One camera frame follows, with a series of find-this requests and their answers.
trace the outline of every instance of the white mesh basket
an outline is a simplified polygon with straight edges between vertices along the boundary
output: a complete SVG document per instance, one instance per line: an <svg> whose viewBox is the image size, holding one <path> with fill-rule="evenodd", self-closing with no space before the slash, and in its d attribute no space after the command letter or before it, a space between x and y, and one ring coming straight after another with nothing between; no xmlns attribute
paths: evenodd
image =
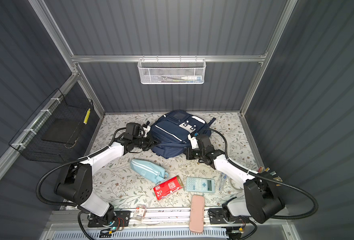
<svg viewBox="0 0 354 240"><path fill-rule="evenodd" d="M138 61L142 84L203 84L206 62Z"/></svg>

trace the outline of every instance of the leaf pattern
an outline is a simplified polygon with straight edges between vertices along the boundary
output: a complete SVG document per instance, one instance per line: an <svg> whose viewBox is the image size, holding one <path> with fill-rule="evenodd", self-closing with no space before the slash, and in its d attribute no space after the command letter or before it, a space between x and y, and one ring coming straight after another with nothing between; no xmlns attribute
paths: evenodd
<svg viewBox="0 0 354 240"><path fill-rule="evenodd" d="M110 142L112 133L117 128L125 127L126 123L137 122L143 124L146 121L154 123L162 115L106 115L90 152L92 153L105 147ZM194 115L204 119L206 122L209 122L213 117L217 118L211 128L218 130L227 138L229 157L250 169L256 170L258 168L237 113L195 113ZM223 140L218 134L213 133L210 140L215 149L224 150ZM206 206L219 206L232 197L244 197L243 191L236 191L230 186L230 182L227 181L221 192L216 190L214 194L203 194L186 192L181 189L158 201L153 191L155 184L130 168L132 158L158 164L165 168L170 178L179 175L183 183L186 182L186 177L213 178L217 182L220 175L219 171L204 163L199 164L197 160L186 160L185 155L164 159L155 155L152 151L127 153L119 159L109 162L93 176L95 193L110 202L116 209L134 208L137 203L145 204L147 207L189 207L194 194L204 195Z"/></svg>

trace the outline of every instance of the light blue pencil case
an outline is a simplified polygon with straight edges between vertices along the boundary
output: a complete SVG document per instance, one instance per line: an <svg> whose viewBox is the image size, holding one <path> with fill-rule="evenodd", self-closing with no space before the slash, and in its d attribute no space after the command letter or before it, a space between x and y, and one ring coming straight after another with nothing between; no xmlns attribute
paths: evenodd
<svg viewBox="0 0 354 240"><path fill-rule="evenodd" d="M169 174L165 172L165 169L152 162L132 159L130 162L130 167L139 175L143 176L147 180L154 183L163 182L169 177Z"/></svg>

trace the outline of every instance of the wire basket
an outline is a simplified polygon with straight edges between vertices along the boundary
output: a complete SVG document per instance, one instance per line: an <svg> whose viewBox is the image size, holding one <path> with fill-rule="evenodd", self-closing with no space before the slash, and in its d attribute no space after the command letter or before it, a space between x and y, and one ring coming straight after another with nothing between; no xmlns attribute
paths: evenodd
<svg viewBox="0 0 354 240"><path fill-rule="evenodd" d="M64 163L82 157L85 146L77 144L94 113L91 99L61 95L27 131L21 142L9 145L27 160Z"/></svg>
<svg viewBox="0 0 354 240"><path fill-rule="evenodd" d="M138 60L142 84L203 84L206 62L161 62Z"/></svg>

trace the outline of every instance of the calculator screen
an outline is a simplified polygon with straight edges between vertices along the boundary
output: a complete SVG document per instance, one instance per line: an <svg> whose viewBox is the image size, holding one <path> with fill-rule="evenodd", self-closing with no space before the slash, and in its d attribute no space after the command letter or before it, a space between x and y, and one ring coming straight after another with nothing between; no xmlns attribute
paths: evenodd
<svg viewBox="0 0 354 240"><path fill-rule="evenodd" d="M212 180L208 180L208 191L212 190Z"/></svg>

